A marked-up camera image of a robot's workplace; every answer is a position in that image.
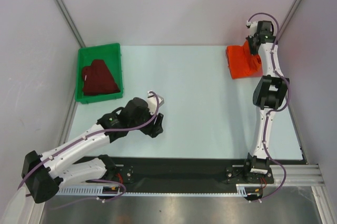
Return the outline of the orange t-shirt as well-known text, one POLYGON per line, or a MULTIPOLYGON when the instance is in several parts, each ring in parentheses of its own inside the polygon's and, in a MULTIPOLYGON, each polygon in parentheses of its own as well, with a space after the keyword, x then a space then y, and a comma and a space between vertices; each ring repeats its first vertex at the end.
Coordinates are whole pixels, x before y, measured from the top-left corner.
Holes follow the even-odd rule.
POLYGON ((226 58, 232 79, 261 77, 263 75, 260 56, 250 53, 246 40, 242 46, 230 45, 226 48, 226 58))

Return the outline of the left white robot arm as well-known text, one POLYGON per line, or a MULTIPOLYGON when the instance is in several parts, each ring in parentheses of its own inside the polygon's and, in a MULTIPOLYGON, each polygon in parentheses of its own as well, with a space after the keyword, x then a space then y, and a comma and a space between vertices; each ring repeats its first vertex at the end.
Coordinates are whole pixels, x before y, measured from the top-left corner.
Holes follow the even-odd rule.
POLYGON ((22 182, 35 203, 45 203, 61 189, 85 181, 112 181, 116 166, 107 155, 79 163, 89 152, 104 147, 127 136, 131 131, 141 131, 152 138, 163 133, 164 115, 159 108, 164 99, 153 91, 146 100, 133 98, 124 107, 103 115, 97 122, 75 139, 57 148, 38 154, 29 152, 22 168, 22 182))

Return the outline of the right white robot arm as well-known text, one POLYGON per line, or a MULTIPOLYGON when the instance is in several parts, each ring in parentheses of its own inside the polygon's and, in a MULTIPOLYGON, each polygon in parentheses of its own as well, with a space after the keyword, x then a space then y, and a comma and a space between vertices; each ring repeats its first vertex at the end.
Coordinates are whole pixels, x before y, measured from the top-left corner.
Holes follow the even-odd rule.
POLYGON ((252 56, 262 62, 262 77, 254 93, 256 128, 254 143, 243 168, 243 178, 248 183, 258 183, 271 176, 269 153, 272 123, 276 113, 283 111, 290 80, 281 71, 278 57, 278 41, 270 21, 247 21, 249 35, 246 38, 252 56))

